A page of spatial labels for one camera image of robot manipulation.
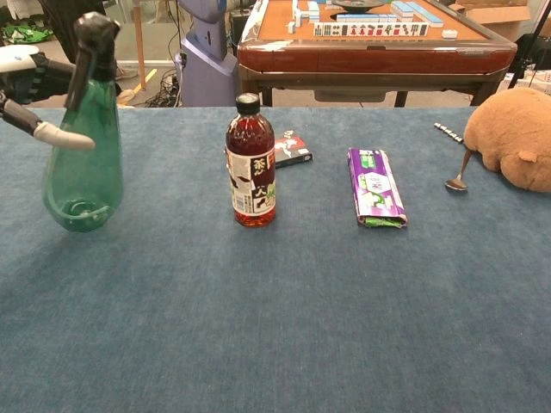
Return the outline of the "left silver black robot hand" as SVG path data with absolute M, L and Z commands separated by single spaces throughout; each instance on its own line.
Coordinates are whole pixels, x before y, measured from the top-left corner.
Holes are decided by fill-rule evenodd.
M 25 108 L 32 102 L 68 93 L 75 65 L 48 58 L 35 45 L 1 47 L 1 119 L 54 147 L 91 150 L 82 133 L 66 132 Z

